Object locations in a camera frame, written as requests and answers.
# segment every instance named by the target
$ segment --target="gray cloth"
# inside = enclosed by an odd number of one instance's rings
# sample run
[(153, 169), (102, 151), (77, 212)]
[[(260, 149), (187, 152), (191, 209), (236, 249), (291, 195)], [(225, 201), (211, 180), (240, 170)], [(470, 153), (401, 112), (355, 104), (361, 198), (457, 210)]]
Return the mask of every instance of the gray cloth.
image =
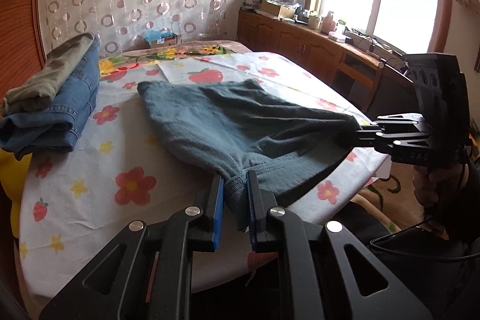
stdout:
[(49, 107), (94, 38), (95, 35), (90, 32), (79, 34), (46, 55), (47, 61), (41, 71), (22, 86), (7, 91), (3, 100), (3, 115), (37, 112)]
[(288, 206), (323, 180), (350, 149), (335, 137), (354, 117), (308, 109), (266, 93), (255, 80), (202, 85), (139, 83), (153, 132), (184, 162), (218, 171), (237, 227), (248, 223), (246, 172)]

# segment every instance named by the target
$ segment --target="folded olive shirt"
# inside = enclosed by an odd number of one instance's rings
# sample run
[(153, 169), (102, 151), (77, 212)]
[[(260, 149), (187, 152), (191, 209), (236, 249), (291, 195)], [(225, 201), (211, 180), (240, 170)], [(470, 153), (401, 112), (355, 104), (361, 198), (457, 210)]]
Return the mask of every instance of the folded olive shirt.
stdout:
[(94, 41), (94, 34), (79, 34), (64, 42), (48, 55), (45, 67), (22, 86), (9, 90), (3, 100), (3, 115), (36, 112), (52, 103), (60, 87), (70, 76)]

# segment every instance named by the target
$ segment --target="dark teal fabric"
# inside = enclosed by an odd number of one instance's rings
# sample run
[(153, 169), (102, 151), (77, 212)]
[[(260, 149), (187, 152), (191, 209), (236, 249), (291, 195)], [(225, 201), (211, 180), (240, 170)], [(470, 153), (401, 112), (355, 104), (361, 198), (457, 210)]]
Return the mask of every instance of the dark teal fabric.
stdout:
[(200, 85), (139, 83), (158, 140), (184, 162), (218, 171), (239, 229), (248, 222), (245, 174), (288, 206), (323, 180), (349, 149), (339, 132), (354, 117), (308, 109), (266, 93), (257, 81)]

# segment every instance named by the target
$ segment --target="human hand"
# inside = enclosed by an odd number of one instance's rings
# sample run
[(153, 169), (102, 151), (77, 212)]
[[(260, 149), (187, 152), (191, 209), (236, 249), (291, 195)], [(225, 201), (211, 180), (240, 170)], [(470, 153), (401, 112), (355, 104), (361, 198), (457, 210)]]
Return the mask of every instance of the human hand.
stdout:
[[(446, 180), (451, 180), (452, 185), (448, 191), (457, 190), (458, 183), (462, 175), (462, 165), (456, 164), (448, 169), (435, 169), (430, 174), (427, 167), (413, 166), (413, 194), (418, 203), (424, 208), (429, 208), (438, 202), (436, 193), (437, 184)], [(460, 184), (460, 189), (465, 187), (469, 178), (469, 165), (465, 164), (465, 172)]]

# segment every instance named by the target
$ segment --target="cabinet door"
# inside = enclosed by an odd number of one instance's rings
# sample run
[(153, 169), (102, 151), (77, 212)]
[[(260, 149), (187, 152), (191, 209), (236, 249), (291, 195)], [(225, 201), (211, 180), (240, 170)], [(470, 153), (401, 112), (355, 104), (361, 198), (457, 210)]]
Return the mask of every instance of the cabinet door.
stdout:
[(258, 22), (255, 31), (255, 51), (274, 52), (274, 27), (270, 22)]
[(300, 38), (296, 35), (282, 31), (278, 39), (277, 53), (282, 56), (285, 56), (288, 60), (291, 60), (294, 63), (302, 66), (302, 52), (301, 52), (302, 43)]
[(335, 65), (342, 58), (342, 48), (326, 39), (318, 38), (310, 41), (303, 51), (302, 66), (314, 74), (322, 82), (332, 84)]
[(238, 15), (237, 40), (249, 49), (254, 50), (251, 48), (251, 39), (254, 29), (252, 19), (246, 12), (239, 12)]

